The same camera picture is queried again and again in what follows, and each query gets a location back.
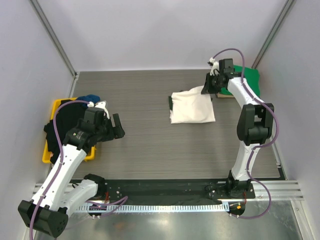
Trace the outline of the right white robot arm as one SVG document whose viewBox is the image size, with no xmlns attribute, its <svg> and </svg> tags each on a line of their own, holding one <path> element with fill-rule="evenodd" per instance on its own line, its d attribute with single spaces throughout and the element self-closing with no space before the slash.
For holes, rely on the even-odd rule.
<svg viewBox="0 0 320 240">
<path fill-rule="evenodd" d="M 241 107 L 236 127 L 239 150 L 235 164 L 229 171 L 224 185 L 212 189 L 211 197 L 242 198 L 250 192 L 252 168 L 262 145 L 271 137 L 273 130 L 274 106 L 264 103 L 250 88 L 241 72 L 236 71 L 233 60 L 211 59 L 210 73 L 206 75 L 201 94 L 217 94 L 227 89 Z"/>
</svg>

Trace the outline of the white and green raglan t-shirt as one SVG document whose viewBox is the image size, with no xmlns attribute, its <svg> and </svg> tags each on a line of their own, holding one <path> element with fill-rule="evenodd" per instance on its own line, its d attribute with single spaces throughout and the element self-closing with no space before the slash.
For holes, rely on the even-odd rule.
<svg viewBox="0 0 320 240">
<path fill-rule="evenodd" d="M 203 86 L 174 92 L 168 97 L 171 124 L 203 124 L 216 121 L 211 96 Z"/>
</svg>

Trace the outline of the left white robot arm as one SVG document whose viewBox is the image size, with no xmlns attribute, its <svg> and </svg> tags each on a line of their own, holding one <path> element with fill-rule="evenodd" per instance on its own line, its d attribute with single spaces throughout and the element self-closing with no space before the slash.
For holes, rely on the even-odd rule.
<svg viewBox="0 0 320 240">
<path fill-rule="evenodd" d="M 22 200 L 18 205 L 17 210 L 29 230 L 57 238 L 78 207 L 90 198 L 101 200 L 106 194 L 105 180 L 94 174 L 86 175 L 69 193 L 65 190 L 91 147 L 124 136 L 117 113 L 109 116 L 106 108 L 87 108 L 84 117 L 66 133 L 58 159 L 40 189 L 31 200 Z"/>
</svg>

